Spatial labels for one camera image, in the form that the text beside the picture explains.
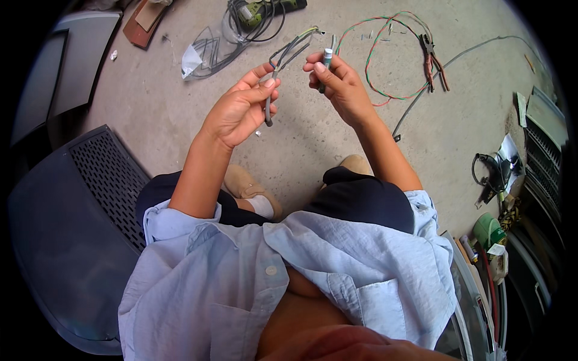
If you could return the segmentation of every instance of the concrete floor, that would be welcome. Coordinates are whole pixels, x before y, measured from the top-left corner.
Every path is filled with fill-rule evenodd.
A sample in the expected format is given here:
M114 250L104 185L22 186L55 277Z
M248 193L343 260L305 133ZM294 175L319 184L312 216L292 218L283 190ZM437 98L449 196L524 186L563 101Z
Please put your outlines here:
M498 35L531 40L501 0L310 0L305 10L287 15L285 26L270 42L251 45L208 79L183 81L182 54L206 25L221 18L225 4L226 0L175 0L147 51L131 45L119 31L110 50L118 51L118 59L107 59L103 66L83 130L108 124L151 176L176 172L215 101L242 74L311 25L339 36L362 19L409 10L429 25L436 54L444 63ZM126 11L123 26L135 6ZM276 18L271 29L279 23ZM412 20L408 23L422 32ZM379 20L359 26L344 41L341 56L360 73L372 44L362 41L361 34L376 33L383 24ZM394 26L394 31L401 30ZM161 41L163 34L172 45ZM372 58L373 81L393 94L411 94L425 81L423 52L412 34L387 37L391 41L381 42ZM310 49L324 48L330 41L329 36L318 37ZM495 201L476 210L481 187L473 182L470 165L475 153L496 151L506 131L516 127L506 121L514 92L528 97L534 84L551 86L532 73L524 54L540 67L516 39L492 42L463 56L446 71L451 92L443 92L438 80L438 90L424 94L402 125L398 144L435 202L440 233L447 229L460 236L471 231L482 213L497 214ZM355 133L323 96L308 88L307 74L301 70L304 59L301 55L280 74L283 83L274 126L263 125L262 136L251 136L232 158L276 195L286 214L313 196L327 169L349 154L363 154ZM369 93L374 102L384 101ZM393 129L408 105L409 101L391 101L377 112Z

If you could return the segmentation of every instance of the drill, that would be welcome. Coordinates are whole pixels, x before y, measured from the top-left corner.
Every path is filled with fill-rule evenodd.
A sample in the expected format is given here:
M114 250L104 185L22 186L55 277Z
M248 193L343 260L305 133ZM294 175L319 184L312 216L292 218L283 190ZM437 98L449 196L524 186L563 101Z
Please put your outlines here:
M275 16L283 14L281 6L285 7L286 13L290 13L304 9L307 6L307 0L261 0L252 3L241 0L235 4L241 27L247 32L256 28L264 20L266 14L272 14L273 7L275 7Z

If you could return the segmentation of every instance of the shirt button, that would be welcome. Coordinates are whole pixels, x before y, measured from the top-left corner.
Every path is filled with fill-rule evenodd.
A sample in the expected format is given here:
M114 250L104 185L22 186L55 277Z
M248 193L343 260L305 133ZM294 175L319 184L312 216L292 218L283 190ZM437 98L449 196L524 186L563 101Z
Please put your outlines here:
M277 274L277 267L269 266L265 269L265 273L269 276L275 276Z

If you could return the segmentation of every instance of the dark navy pants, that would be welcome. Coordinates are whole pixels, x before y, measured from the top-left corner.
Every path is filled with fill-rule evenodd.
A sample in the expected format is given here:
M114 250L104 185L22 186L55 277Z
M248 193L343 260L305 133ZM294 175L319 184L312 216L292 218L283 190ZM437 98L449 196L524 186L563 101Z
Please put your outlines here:
M154 177L144 186L136 200L136 217L143 219L147 208L172 197L181 172ZM327 187L319 191L303 210L344 221L373 223L413 233L413 212L401 189L373 176L354 173L345 167L335 167L323 175ZM262 225L270 220L237 207L235 199L220 191L220 223L242 227Z

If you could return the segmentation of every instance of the foot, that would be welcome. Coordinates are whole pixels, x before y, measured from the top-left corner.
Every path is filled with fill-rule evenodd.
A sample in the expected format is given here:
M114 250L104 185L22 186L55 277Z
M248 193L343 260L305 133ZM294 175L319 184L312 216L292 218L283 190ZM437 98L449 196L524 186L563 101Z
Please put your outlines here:
M241 166L229 164L225 174L225 187L235 198L239 199L250 199L258 195L264 196L273 207L273 219L279 219L283 213L283 209L275 197L257 183L255 178Z
M345 158L343 162L341 162L340 166L345 167L354 173L370 175L369 163L367 163L364 157L358 154L352 154Z

